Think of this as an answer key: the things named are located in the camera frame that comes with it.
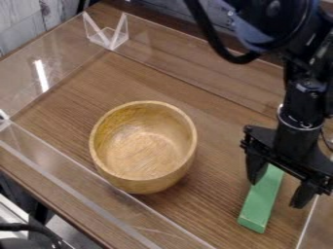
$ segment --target black cable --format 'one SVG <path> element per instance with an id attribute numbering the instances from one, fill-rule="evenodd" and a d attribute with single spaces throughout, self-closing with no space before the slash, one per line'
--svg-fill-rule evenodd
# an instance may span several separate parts
<path id="1" fill-rule="evenodd" d="M 185 4 L 188 5 L 188 8 L 191 10 L 191 13 L 193 15 L 195 20 L 197 21 L 201 30 L 207 36 L 207 39 L 215 48 L 215 51 L 217 54 L 227 59 L 229 62 L 236 64 L 248 64 L 253 60 L 256 60 L 261 54 L 256 52 L 248 52 L 240 56 L 236 56 L 225 47 L 223 41 L 220 40 L 220 37 L 217 35 L 217 32 L 215 30 L 213 22 L 207 14 L 207 11 L 203 7 L 203 4 L 199 0 L 184 0 Z"/>
<path id="2" fill-rule="evenodd" d="M 332 148 L 331 145 L 328 144 L 328 140 L 327 140 L 327 138 L 326 138 L 326 134 L 324 134 L 324 130 L 323 130 L 323 129 L 322 129 L 320 133 L 322 133 L 322 137 L 323 137 L 324 143 L 326 143 L 326 145 L 327 145 L 330 151 L 333 152 L 333 148 Z"/>
<path id="3" fill-rule="evenodd" d="M 55 248 L 62 249 L 62 241 L 59 240 L 58 236 L 55 234 L 53 234 L 51 231 L 49 231 L 47 229 L 45 229 L 39 226 L 22 224 L 22 223 L 13 223 L 13 224 L 0 223 L 0 231 L 35 231 L 35 232 L 39 232 L 39 233 L 45 234 L 51 239 Z"/>

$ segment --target green sponge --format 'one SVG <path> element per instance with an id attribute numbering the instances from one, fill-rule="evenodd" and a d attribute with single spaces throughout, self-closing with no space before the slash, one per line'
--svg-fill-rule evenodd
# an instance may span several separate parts
<path id="1" fill-rule="evenodd" d="M 265 232 L 283 177 L 284 171 L 269 165 L 261 181 L 252 187 L 247 197 L 239 224 L 259 233 Z"/>

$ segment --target bowl rim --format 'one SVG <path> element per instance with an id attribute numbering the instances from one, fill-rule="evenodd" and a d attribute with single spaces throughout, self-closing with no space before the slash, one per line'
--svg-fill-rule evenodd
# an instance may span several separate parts
<path id="1" fill-rule="evenodd" d="M 98 156 L 98 153 L 97 153 L 97 150 L 96 150 L 96 134 L 97 134 L 97 131 L 98 131 L 98 128 L 102 124 L 102 122 L 105 121 L 105 119 L 108 119 L 108 117 L 114 113 L 117 112 L 118 110 L 129 107 L 129 106 L 134 106 L 134 105 L 141 105 L 141 104 L 154 104 L 154 105 L 161 105 L 164 107 L 168 107 L 169 109 L 172 109 L 174 112 L 177 112 L 178 114 L 181 114 L 181 117 L 185 119 L 185 121 L 188 122 L 189 126 L 191 126 L 191 134 L 192 134 L 192 137 L 193 137 L 193 142 L 192 142 L 192 145 L 191 145 L 191 148 L 189 148 L 189 151 L 188 151 L 188 154 L 184 158 L 184 160 L 181 160 L 178 163 L 177 163 L 177 167 L 173 171 L 170 171 L 168 174 L 165 174 L 164 176 L 160 176 L 160 177 L 154 177 L 154 178 L 148 178 L 148 179 L 132 179 L 132 178 L 128 178 L 128 177 L 120 177 L 112 170 L 110 168 L 105 165 L 105 163 L 102 162 L 102 160 L 100 159 L 100 156 Z M 116 107 L 114 109 L 112 109 L 104 116 L 102 118 L 100 119 L 98 123 L 94 125 L 94 128 L 92 130 L 92 133 L 90 133 L 90 138 L 89 138 L 89 147 L 90 147 L 90 154 L 92 154 L 92 158 L 94 160 L 94 163 L 97 163 L 98 167 L 101 167 L 104 169 L 105 172 L 108 172 L 109 174 L 112 174 L 114 177 L 117 177 L 118 179 L 122 179 L 122 180 L 128 180 L 128 181 L 137 181 L 137 182 L 148 182 L 148 181 L 153 181 L 153 180 L 157 180 L 157 179 L 161 179 L 161 178 L 165 178 L 168 177 L 170 174 L 173 174 L 184 165 L 188 161 L 191 161 L 195 153 L 196 153 L 196 150 L 197 150 L 197 145 L 199 145 L 199 131 L 197 131 L 197 127 L 195 125 L 195 122 L 193 120 L 191 119 L 189 115 L 178 108 L 176 107 L 174 105 L 169 104 L 169 103 L 165 103 L 162 101 L 157 101 L 157 100 L 141 100 L 141 101 L 132 101 L 132 102 L 128 102 L 125 104 L 121 104 L 121 106 Z"/>

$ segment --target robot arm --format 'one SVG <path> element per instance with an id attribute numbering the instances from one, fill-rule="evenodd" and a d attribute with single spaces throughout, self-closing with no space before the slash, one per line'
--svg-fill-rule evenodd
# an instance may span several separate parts
<path id="1" fill-rule="evenodd" d="M 291 205 L 303 208 L 315 195 L 331 195 L 333 162 L 319 149 L 327 118 L 333 117 L 333 20 L 319 0 L 216 0 L 231 10 L 236 35 L 249 52 L 231 53 L 199 0 L 185 0 L 216 52 L 247 64 L 263 53 L 285 60 L 287 95 L 277 112 L 277 129 L 245 127 L 241 147 L 248 177 L 261 180 L 269 163 L 302 180 Z"/>

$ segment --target wooden bowl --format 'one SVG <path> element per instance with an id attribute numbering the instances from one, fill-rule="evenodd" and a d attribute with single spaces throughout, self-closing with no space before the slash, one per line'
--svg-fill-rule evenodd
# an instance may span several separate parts
<path id="1" fill-rule="evenodd" d="M 102 176 L 133 194 L 164 191 L 186 174 L 197 149 L 188 115 L 158 101 L 112 110 L 93 129 L 90 153 Z"/>

